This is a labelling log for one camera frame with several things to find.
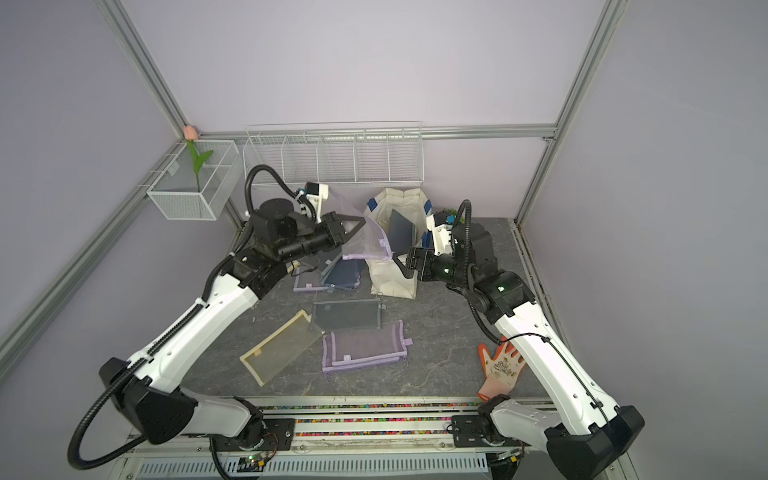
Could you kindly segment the purple mesh pouch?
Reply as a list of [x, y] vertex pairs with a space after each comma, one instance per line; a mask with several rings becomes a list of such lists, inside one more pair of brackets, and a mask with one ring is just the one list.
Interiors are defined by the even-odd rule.
[[329, 197], [323, 203], [324, 213], [334, 211], [340, 215], [361, 217], [361, 221], [345, 221], [350, 228], [360, 225], [361, 228], [342, 247], [344, 260], [390, 260], [392, 250], [384, 229], [374, 220], [363, 215], [345, 196], [336, 189], [329, 190]]

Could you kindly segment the dark grey mesh pouch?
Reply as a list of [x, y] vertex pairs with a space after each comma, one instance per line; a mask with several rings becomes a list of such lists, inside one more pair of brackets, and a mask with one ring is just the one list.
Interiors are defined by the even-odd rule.
[[312, 323], [323, 332], [380, 328], [381, 313], [378, 299], [318, 302], [313, 305]]

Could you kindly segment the blue grey mesh pouch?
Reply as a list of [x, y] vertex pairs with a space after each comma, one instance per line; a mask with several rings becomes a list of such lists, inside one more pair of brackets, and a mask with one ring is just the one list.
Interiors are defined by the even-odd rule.
[[413, 222], [398, 210], [393, 210], [389, 224], [389, 244], [393, 255], [407, 252], [416, 243], [417, 229]]

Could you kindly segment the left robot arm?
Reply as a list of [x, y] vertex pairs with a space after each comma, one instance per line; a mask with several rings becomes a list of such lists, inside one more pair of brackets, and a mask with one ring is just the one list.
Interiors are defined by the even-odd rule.
[[[292, 273], [299, 259], [344, 245], [364, 224], [362, 216], [335, 211], [319, 217], [303, 215], [281, 198], [268, 200], [250, 213], [236, 247], [213, 268], [192, 306], [129, 359], [112, 358], [101, 367], [105, 390], [73, 432], [67, 449], [69, 465], [93, 469], [143, 442], [159, 445], [179, 435], [222, 437], [245, 451], [261, 448], [269, 433], [259, 407], [238, 396], [199, 395], [183, 389], [181, 382], [228, 326]], [[107, 402], [140, 434], [87, 460], [81, 455], [82, 442]]]

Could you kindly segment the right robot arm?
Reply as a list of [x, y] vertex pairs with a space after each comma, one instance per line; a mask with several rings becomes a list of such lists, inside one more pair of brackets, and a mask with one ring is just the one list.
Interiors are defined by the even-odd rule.
[[484, 334], [522, 356], [556, 409], [541, 412], [497, 394], [479, 407], [475, 438], [517, 440], [546, 452], [567, 479], [596, 478], [627, 453], [645, 426], [642, 415], [619, 405], [586, 373], [521, 277], [499, 267], [482, 226], [457, 224], [448, 243], [440, 250], [412, 247], [393, 259], [405, 277], [442, 282], [459, 293]]

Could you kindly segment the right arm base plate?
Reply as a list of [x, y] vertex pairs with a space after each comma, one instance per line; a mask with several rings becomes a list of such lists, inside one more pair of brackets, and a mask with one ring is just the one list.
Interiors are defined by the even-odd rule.
[[454, 415], [446, 427], [455, 447], [519, 447], [521, 442], [511, 437], [503, 437], [495, 430], [490, 421], [477, 414]]

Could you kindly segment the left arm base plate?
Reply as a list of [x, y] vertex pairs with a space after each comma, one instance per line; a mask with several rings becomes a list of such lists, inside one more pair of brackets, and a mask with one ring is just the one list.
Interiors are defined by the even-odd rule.
[[291, 448], [296, 427], [294, 418], [266, 418], [249, 423], [235, 437], [211, 435], [218, 452], [287, 451]]

